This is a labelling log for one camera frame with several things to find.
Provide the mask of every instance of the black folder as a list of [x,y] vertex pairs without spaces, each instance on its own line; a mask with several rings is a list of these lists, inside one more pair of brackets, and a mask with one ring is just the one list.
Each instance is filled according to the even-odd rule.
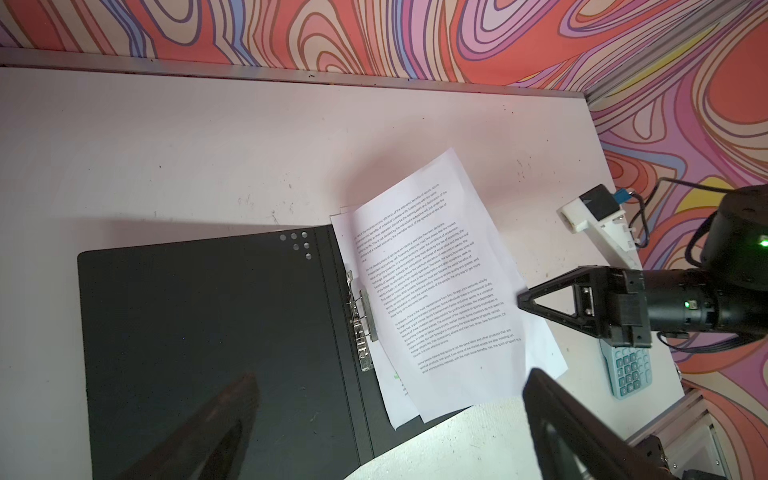
[[389,424],[330,225],[94,250],[78,274],[96,479],[247,374],[259,405],[240,478],[343,478],[450,416]]

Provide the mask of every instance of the paper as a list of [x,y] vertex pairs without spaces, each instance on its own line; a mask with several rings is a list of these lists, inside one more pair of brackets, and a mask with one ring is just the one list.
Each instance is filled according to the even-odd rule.
[[519,395],[533,366],[564,372],[546,322],[517,308],[525,283],[453,150],[333,225],[371,299],[393,426],[411,404],[428,422]]

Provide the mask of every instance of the table surface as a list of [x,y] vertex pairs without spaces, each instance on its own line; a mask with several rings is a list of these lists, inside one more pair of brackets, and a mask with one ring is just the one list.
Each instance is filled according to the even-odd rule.
[[[0,69],[0,476],[90,476],[84,250],[329,222],[454,147],[529,285],[604,264],[555,210],[612,188],[583,99]],[[598,341],[551,324],[560,384],[623,437],[682,396],[670,353],[623,401]],[[350,478],[538,478],[520,398]]]

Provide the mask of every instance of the blue calculator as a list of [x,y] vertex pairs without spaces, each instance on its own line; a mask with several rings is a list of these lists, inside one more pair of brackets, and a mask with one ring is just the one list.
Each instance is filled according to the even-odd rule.
[[608,367],[611,389],[617,399],[626,399],[654,381],[648,349],[614,348],[603,340],[600,341],[600,349]]

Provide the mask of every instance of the colorful swirl wallpaper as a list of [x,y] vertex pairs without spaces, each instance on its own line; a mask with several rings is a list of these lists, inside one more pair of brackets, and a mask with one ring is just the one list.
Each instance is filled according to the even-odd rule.
[[[586,91],[715,1],[0,0],[0,45]],[[768,0],[732,5],[590,105],[617,187],[768,182]],[[685,268],[685,245],[722,195],[660,192],[641,259]],[[768,343],[674,358],[727,433],[733,478],[760,478]]]

